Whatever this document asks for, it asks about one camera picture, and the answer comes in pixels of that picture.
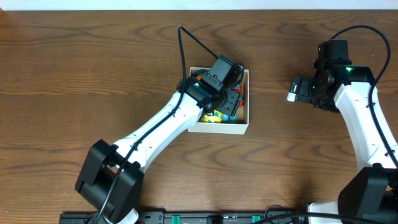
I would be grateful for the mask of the brown plush toy with orange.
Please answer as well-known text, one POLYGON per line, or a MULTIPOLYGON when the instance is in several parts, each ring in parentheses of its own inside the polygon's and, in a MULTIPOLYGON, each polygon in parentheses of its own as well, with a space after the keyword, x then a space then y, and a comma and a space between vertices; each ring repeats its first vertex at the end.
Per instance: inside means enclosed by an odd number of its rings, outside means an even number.
POLYGON ((197 80, 201 80, 202 76, 207 72, 208 70, 206 69, 199 69, 195 71, 192 76, 195 77, 197 80))

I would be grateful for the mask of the yellow ball with blue marks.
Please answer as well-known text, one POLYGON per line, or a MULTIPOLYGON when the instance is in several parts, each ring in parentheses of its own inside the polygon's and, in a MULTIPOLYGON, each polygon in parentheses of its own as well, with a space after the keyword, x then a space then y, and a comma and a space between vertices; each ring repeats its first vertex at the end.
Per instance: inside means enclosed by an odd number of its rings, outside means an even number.
POLYGON ((214 110, 211 113, 205 113, 201 118, 201 122, 204 123, 222 123, 224 114, 220 111, 214 110))

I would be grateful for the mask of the orange blue toy duck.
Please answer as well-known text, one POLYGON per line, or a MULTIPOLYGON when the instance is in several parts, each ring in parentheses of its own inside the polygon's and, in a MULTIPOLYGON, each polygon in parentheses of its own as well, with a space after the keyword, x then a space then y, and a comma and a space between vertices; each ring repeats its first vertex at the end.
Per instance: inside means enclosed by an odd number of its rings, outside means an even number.
POLYGON ((223 122, 224 123, 237 123, 238 121, 238 116, 234 115, 234 116, 228 116, 226 114, 223 115, 223 122))

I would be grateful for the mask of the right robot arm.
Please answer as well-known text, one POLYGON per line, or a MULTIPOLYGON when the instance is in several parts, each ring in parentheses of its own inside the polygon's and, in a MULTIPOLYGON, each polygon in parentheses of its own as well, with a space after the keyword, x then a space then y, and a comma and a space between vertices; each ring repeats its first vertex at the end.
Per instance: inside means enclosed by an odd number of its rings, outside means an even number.
POLYGON ((397 143, 382 113, 377 91, 371 89, 371 69, 352 64, 345 40, 321 43, 314 68, 313 78, 292 80, 287 99, 342 115, 354 147, 358 173, 337 200, 310 203, 308 212, 397 223, 397 166, 387 154, 373 113, 393 150, 397 150, 397 143))

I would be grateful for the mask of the red toy fire truck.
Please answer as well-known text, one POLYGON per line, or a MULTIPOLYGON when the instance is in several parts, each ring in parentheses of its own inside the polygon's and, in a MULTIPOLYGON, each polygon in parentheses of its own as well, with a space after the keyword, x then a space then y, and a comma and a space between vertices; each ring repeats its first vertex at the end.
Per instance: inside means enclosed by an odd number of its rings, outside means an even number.
MULTIPOLYGON (((243 94, 242 84, 239 84, 239 85, 235 86, 233 88, 233 91, 235 91, 237 93, 240 93, 240 94, 243 94)), ((243 107, 243 105, 244 105, 244 100, 241 100, 240 103, 239 103, 239 107, 241 108, 241 107, 243 107)))

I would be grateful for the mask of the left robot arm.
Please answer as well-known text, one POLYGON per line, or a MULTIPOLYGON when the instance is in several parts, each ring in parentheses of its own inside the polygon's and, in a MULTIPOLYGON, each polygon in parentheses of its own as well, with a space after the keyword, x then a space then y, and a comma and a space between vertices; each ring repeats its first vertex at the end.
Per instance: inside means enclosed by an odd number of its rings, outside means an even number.
POLYGON ((94 143, 75 184, 97 209, 87 222, 137 222, 135 207, 150 164, 204 115, 219 111, 234 116, 243 100, 234 88, 243 78, 243 67, 221 55, 210 69, 184 74, 170 101, 139 129, 112 144, 94 143))

